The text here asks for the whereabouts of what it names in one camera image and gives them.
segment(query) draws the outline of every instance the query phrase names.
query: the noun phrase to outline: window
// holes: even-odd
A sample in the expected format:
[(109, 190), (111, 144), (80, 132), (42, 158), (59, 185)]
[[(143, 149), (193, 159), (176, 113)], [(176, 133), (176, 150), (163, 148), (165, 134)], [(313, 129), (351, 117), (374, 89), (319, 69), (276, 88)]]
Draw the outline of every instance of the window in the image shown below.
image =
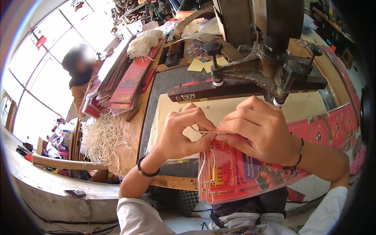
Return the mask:
[(30, 79), (30, 92), (55, 112), (66, 117), (73, 102), (71, 77), (52, 56), (45, 56)]
[(50, 49), (70, 27), (60, 11), (53, 12), (38, 25), (39, 30), (47, 38), (44, 44), (47, 49)]
[(58, 118), (60, 117), (56, 113), (25, 92), (18, 107), (13, 134), (36, 147), (39, 136), (51, 136), (51, 129)]
[(75, 25), (78, 21), (88, 17), (89, 15), (94, 14), (94, 12), (85, 2), (82, 7), (76, 12), (74, 12), (73, 7), (71, 7), (71, 3), (72, 1), (67, 1), (60, 7), (60, 10), (73, 25)]
[(70, 29), (60, 40), (50, 49), (51, 54), (61, 63), (64, 56), (72, 46), (87, 42), (77, 33), (75, 29)]
[(23, 87), (13, 77), (9, 69), (3, 70), (2, 81), (4, 90), (12, 98), (12, 100), (14, 100), (16, 104), (18, 104), (23, 92)]
[(99, 8), (103, 7), (106, 4), (111, 4), (109, 8), (114, 8), (114, 4), (112, 0), (86, 0), (88, 4), (94, 9), (94, 11), (97, 11)]
[(114, 39), (110, 30), (105, 28), (103, 21), (95, 17), (88, 17), (78, 22), (74, 27), (97, 52), (103, 52)]
[(38, 51), (31, 39), (26, 38), (12, 57), (9, 68), (14, 76), (25, 85), (45, 54), (44, 47)]
[(8, 97), (7, 94), (5, 94), (2, 103), (1, 103), (1, 117), (3, 125), (6, 126), (6, 121), (8, 119), (9, 110), (11, 108), (12, 100)]

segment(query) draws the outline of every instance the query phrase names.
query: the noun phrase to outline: cardboard tube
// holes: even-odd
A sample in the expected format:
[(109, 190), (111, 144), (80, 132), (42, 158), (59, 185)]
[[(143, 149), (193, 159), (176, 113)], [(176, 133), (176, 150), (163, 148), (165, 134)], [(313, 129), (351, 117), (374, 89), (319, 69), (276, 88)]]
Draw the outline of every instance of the cardboard tube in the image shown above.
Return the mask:
[(92, 162), (78, 162), (61, 160), (56, 158), (48, 158), (40, 155), (33, 154), (33, 164), (44, 167), (53, 167), (59, 169), (69, 170), (108, 170), (108, 165), (94, 165)]

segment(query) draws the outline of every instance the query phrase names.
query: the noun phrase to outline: white sleeve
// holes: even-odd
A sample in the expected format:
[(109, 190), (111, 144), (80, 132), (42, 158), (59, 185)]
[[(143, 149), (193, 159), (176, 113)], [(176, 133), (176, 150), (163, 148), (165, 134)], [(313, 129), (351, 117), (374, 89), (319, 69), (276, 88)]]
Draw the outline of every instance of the white sleeve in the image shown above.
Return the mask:
[(120, 235), (175, 234), (163, 222), (156, 209), (138, 198), (123, 197), (118, 201)]
[(346, 196), (347, 188), (344, 186), (339, 186), (330, 190), (298, 234), (328, 234), (337, 223), (342, 213)]

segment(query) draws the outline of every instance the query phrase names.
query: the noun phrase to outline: hand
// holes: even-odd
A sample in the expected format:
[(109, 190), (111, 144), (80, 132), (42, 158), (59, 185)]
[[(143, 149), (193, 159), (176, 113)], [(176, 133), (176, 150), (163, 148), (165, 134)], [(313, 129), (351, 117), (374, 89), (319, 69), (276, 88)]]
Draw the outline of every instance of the hand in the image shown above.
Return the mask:
[(96, 80), (98, 80), (98, 76), (92, 76), (91, 77), (89, 84), (88, 84), (88, 87), (86, 88), (85, 94), (88, 94), (90, 92), (90, 90), (93, 87)]
[(290, 135), (280, 108), (256, 96), (241, 102), (236, 111), (225, 116), (216, 137), (250, 157), (266, 163), (294, 166), (300, 156), (301, 140)]
[(207, 150), (217, 134), (208, 133), (198, 141), (191, 142), (183, 135), (183, 130), (194, 124), (199, 126), (199, 130), (215, 131), (213, 123), (205, 117), (202, 109), (193, 103), (188, 104), (179, 113), (169, 113), (161, 138), (153, 151), (157, 151), (160, 157), (167, 160), (179, 159)]
[(108, 51), (106, 53), (105, 59), (107, 59), (108, 57), (110, 57), (113, 53), (114, 53), (114, 48), (111, 47), (110, 49), (108, 49)]

